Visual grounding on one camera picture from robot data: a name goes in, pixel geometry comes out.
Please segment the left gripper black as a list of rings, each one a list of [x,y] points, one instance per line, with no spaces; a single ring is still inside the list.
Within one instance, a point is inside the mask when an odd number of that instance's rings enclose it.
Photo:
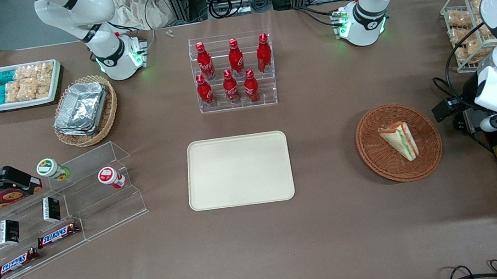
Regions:
[[[445,98],[442,103],[432,108],[432,115],[436,122],[442,122],[451,116],[453,129],[464,134],[482,131],[480,122],[476,119],[475,109],[458,99]]]

